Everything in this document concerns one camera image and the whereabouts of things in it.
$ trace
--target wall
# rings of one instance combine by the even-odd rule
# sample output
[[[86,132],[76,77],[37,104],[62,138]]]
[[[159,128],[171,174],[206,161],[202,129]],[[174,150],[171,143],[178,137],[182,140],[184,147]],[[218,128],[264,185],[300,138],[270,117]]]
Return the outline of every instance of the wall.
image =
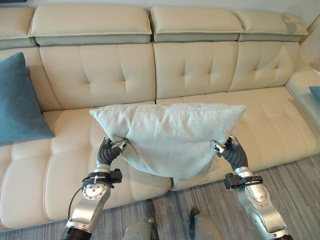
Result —
[[[6,6],[31,6],[48,3],[107,3],[142,7],[157,5],[209,6],[223,9],[257,9],[285,12],[297,16],[308,27],[320,14],[319,0],[28,0],[26,3],[0,4]]]

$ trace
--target pillow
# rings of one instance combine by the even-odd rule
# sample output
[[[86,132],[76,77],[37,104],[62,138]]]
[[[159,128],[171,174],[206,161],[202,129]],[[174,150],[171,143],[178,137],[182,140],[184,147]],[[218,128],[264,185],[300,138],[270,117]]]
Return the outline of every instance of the pillow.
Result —
[[[210,140],[224,143],[244,105],[123,104],[90,110],[113,142],[129,140],[123,158],[139,171],[191,178],[213,170]]]
[[[314,98],[320,103],[320,86],[310,86],[309,87]]]
[[[0,61],[0,144],[53,136],[41,114],[23,53]]]

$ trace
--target sofa headrest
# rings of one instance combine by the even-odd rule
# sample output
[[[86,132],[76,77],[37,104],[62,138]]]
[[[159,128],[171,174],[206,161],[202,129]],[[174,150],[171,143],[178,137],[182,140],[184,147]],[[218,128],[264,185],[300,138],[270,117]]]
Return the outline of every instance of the sofa headrest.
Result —
[[[236,10],[244,33],[238,41],[297,42],[308,35],[306,27],[293,15],[264,10]]]
[[[155,6],[150,9],[155,42],[235,41],[244,33],[230,10],[202,6]]]
[[[37,43],[28,37],[35,9],[31,7],[0,8],[0,49],[33,47]]]
[[[29,35],[41,46],[148,43],[146,10],[109,4],[48,4],[38,6]]]

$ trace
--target sofa armrest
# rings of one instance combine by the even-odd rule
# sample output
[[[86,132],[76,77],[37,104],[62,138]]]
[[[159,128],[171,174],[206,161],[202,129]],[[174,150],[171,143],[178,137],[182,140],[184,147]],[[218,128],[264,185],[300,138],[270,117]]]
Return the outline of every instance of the sofa armrest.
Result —
[[[320,105],[309,89],[310,86],[320,86],[320,76],[299,57],[285,86],[320,129]]]

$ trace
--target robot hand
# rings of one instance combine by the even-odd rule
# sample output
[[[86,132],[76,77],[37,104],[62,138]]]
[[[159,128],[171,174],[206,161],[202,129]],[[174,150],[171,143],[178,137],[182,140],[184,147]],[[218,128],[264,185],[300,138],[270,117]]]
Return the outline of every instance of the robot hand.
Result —
[[[245,150],[234,135],[229,135],[224,146],[220,145],[215,140],[211,140],[211,143],[213,144],[213,148],[218,151],[218,156],[223,156],[230,163],[232,170],[248,167],[248,159]]]

